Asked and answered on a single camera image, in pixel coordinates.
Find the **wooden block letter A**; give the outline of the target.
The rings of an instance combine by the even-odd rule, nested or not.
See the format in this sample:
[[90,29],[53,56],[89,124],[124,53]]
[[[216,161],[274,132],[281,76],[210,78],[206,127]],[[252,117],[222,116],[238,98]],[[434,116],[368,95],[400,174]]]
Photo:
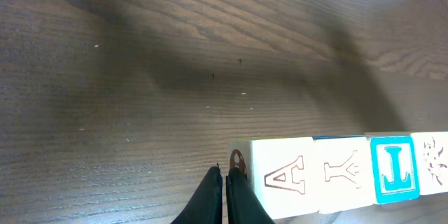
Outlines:
[[447,132],[414,132],[421,195],[447,192]]

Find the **wooden block ladybug yellow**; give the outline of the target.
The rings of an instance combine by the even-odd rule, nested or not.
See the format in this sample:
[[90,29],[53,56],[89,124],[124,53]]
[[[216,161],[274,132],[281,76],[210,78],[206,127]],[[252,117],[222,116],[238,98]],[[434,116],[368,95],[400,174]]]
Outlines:
[[375,202],[372,161],[364,136],[314,138],[318,212],[331,214]]

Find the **black left gripper pointed left finger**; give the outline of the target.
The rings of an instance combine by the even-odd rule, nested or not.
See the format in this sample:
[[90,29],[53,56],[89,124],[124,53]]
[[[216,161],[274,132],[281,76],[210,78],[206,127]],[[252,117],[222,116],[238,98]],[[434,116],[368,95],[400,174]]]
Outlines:
[[223,178],[218,165],[212,166],[182,212],[172,224],[221,224]]

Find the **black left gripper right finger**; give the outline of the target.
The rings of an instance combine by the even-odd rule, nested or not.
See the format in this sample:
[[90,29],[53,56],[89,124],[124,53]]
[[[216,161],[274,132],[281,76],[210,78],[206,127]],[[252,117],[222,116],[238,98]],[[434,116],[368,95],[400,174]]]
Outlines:
[[274,224],[237,167],[226,176],[226,198],[229,224]]

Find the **wooden block letter G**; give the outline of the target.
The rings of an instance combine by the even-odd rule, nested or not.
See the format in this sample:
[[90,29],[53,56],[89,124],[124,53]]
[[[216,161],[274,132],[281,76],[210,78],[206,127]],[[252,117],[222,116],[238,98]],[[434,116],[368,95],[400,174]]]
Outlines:
[[318,211],[314,141],[310,136],[228,142],[230,166],[240,169],[272,219]]

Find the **wooden block blue top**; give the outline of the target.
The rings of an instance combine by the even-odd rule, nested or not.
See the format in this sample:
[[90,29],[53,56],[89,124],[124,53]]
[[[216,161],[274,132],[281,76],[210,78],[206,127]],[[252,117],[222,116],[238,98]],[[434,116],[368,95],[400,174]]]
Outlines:
[[368,132],[374,199],[391,204],[420,197],[417,157],[408,132]]

